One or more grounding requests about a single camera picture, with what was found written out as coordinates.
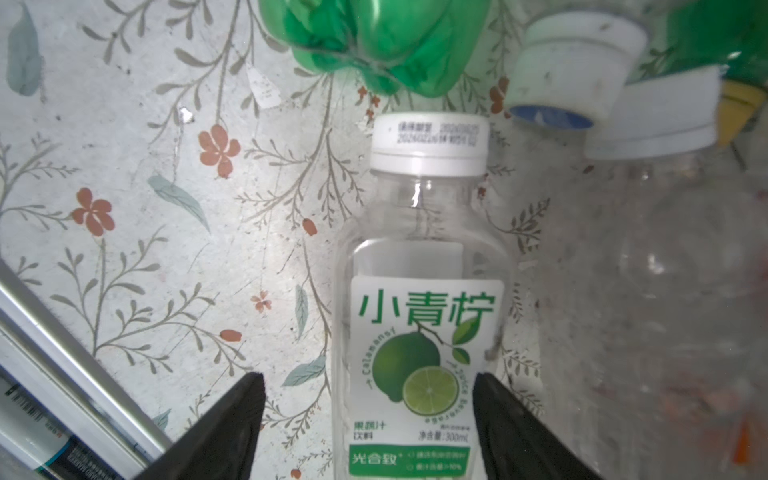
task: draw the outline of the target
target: clear plastic bottle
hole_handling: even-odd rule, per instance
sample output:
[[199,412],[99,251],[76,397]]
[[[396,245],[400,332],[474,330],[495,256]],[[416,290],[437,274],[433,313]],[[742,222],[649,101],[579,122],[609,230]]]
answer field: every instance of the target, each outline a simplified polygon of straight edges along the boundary
[[511,258],[471,207],[488,119],[376,119],[376,196],[334,274],[334,478],[471,478],[472,387],[493,367]]
[[764,402],[768,217],[746,177],[701,168],[719,86],[716,67],[628,86],[543,226],[546,420],[605,480],[766,477],[734,458]]
[[652,18],[690,0],[518,0],[531,18],[505,106],[568,130],[605,121],[648,40]]

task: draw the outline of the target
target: white cap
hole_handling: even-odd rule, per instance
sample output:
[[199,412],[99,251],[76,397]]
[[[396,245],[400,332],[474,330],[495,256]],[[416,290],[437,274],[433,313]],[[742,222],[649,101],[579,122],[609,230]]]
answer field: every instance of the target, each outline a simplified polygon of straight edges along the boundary
[[713,65],[628,85],[608,120],[587,133],[584,155],[633,160],[709,147],[717,141],[720,83]]
[[488,119],[472,114],[384,114],[373,125],[371,170],[415,177],[481,177]]
[[607,12],[540,18],[525,30],[505,106],[536,124],[590,128],[611,113],[647,43],[640,24]]

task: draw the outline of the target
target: floral wallpaper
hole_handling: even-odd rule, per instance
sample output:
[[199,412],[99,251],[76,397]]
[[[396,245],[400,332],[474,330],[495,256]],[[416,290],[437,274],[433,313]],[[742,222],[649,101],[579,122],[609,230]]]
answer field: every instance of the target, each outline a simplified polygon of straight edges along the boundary
[[388,111],[489,115],[476,207],[518,256],[498,374],[538,415],[531,294],[577,135],[503,112],[525,18],[495,0],[456,87],[377,96],[315,74],[256,0],[0,3],[0,256],[174,439],[243,374],[268,389],[254,478],[331,478],[335,235],[374,188]]

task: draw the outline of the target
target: yellow bottle cap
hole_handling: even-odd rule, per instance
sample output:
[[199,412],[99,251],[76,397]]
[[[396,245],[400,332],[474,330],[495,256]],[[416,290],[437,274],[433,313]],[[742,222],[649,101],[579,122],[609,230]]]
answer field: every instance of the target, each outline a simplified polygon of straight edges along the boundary
[[718,112],[717,144],[725,147],[768,98],[768,92],[738,81],[725,80]]

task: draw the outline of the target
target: plastic bottle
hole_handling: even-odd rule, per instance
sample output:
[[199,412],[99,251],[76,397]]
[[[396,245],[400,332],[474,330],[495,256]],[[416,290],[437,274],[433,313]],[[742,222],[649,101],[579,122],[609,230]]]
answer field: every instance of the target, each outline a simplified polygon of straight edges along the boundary
[[488,119],[377,117],[373,201],[334,273],[334,478],[470,478],[472,387],[495,360],[511,260],[470,200]]
[[768,473],[734,461],[764,402],[768,220],[746,177],[701,169],[719,95],[717,67],[627,86],[542,227],[546,422],[605,480]]
[[699,0],[669,16],[667,43],[667,73],[721,67],[718,144],[729,144],[768,98],[768,2]]
[[369,89],[448,92],[464,71],[490,0],[260,0],[264,24],[311,71],[360,70]]
[[605,121],[649,39],[652,18],[690,0],[518,0],[532,21],[505,106],[580,130]]

